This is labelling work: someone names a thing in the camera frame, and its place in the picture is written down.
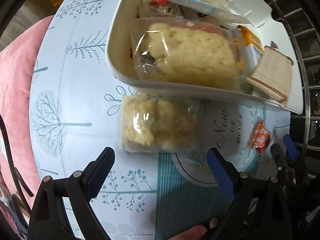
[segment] pink cushion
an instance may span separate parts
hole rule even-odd
[[[37,22],[0,53],[0,114],[8,132],[12,158],[24,181],[36,195],[40,178],[33,157],[29,130],[32,72],[41,42],[53,16]],[[11,193],[16,188],[9,165],[0,152],[0,170]],[[30,206],[34,198],[24,192]]]

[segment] white plastic bin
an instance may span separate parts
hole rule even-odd
[[[166,82],[140,81],[130,58],[131,40],[130,22],[139,14],[140,0],[120,0],[114,15],[106,45],[106,60],[113,75],[127,85],[133,86],[138,93],[159,96],[186,96],[236,104],[265,107],[265,104],[280,107],[274,100],[268,100],[244,93]],[[263,0],[234,0],[242,13],[252,11],[248,19],[252,25],[245,25],[256,34],[263,45],[276,43],[279,50],[289,56],[293,62],[291,92],[288,99],[288,111],[301,114],[303,111],[302,86],[299,67],[290,38],[282,23],[271,17],[271,7]]]

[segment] white tablecloth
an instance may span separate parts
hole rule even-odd
[[[41,178],[69,177],[109,146],[116,161],[91,206],[114,240],[166,240],[229,207],[205,164],[218,147],[240,171],[267,178],[275,172],[269,149],[246,149],[258,117],[278,140],[290,114],[218,102],[202,102],[204,126],[197,151],[176,155],[119,150],[121,96],[135,94],[111,74],[104,56],[119,0],[65,0],[41,45],[30,92],[30,131]],[[83,237],[70,203],[71,226]]]

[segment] metal screw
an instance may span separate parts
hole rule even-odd
[[[48,182],[50,179],[51,179],[50,176],[45,176],[45,177],[43,178],[43,181],[44,181],[44,182]]]
[[[271,181],[272,181],[273,183],[276,183],[276,182],[278,182],[278,179],[277,179],[276,177],[272,176],[272,177],[271,177]]]
[[[73,173],[73,176],[74,176],[75,178],[78,178],[78,177],[81,176],[81,174],[82,174],[81,171],[75,171],[75,172]]]
[[[246,174],[245,172],[240,172],[239,175],[243,179],[246,179],[248,177],[248,174]]]

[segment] orange candy wrapper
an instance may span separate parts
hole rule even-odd
[[[264,121],[259,119],[252,132],[248,149],[256,148],[257,152],[261,154],[268,147],[271,139],[270,132],[264,127]]]

